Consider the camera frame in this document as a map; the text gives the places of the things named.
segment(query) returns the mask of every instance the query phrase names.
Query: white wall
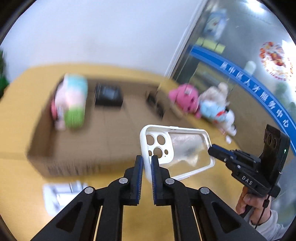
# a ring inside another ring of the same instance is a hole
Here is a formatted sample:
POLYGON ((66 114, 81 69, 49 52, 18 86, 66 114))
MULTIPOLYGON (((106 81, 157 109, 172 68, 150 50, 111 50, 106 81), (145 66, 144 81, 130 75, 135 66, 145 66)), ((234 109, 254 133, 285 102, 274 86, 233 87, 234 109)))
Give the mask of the white wall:
POLYGON ((96 63, 170 75, 206 0, 37 0, 0 48, 14 80, 32 66, 96 63))

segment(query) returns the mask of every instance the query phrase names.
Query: black object in box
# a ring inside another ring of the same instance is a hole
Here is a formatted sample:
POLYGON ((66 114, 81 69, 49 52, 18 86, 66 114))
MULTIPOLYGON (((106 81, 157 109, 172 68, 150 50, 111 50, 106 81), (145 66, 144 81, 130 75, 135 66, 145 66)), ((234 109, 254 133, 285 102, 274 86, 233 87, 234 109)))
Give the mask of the black object in box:
POLYGON ((95 105, 121 107, 123 96, 117 86, 97 84, 95 89, 95 105))

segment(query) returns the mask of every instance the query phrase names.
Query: sweatshirt sleeve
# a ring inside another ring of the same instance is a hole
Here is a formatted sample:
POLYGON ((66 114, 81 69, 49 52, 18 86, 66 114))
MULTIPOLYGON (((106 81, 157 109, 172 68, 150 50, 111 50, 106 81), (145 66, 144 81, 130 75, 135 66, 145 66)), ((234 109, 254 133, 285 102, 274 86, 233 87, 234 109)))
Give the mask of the sweatshirt sleeve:
MULTIPOLYGON (((281 238, 289 228, 289 226, 284 227, 282 224, 278 224, 277 220, 278 213, 275 210, 271 210, 270 218, 265 223, 259 225, 256 230, 261 233, 267 241, 277 240, 281 238)), ((251 221, 249 221, 249 223, 252 227, 256 226, 253 225, 251 221)))

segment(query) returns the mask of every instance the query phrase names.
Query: screw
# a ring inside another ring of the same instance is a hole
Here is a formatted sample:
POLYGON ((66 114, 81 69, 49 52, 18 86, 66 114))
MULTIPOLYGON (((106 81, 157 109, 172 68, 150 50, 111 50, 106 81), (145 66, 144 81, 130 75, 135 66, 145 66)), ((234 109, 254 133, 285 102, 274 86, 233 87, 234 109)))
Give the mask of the screw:
POLYGON ((202 194, 209 194, 209 193, 210 193, 210 190, 209 190, 208 188, 201 188, 201 189, 200 189, 200 192, 201 192, 202 194))
POLYGON ((86 194, 91 194, 94 191, 94 189, 92 187, 87 187, 86 189, 84 189, 84 192, 86 194))
POLYGON ((122 177, 122 178, 119 179, 119 183, 121 183, 121 184, 125 184, 127 182, 128 182, 128 179, 125 178, 125 177, 122 177))
POLYGON ((165 180, 165 183, 166 183, 166 184, 174 184, 174 182, 175 182, 175 180, 172 179, 172 178, 167 178, 167 179, 165 180))

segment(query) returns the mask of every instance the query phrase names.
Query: blue poster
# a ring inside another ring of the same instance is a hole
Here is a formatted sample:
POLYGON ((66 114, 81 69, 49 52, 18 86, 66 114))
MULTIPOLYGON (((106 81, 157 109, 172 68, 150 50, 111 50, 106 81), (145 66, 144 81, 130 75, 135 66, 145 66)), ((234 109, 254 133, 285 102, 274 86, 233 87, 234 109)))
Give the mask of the blue poster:
POLYGON ((291 147, 294 154, 296 154, 294 145, 294 143, 296 143, 295 123, 288 112, 263 84, 254 77, 249 76, 234 63, 200 46, 195 45, 190 54, 229 76, 264 106, 281 127, 282 131, 291 138, 291 147))

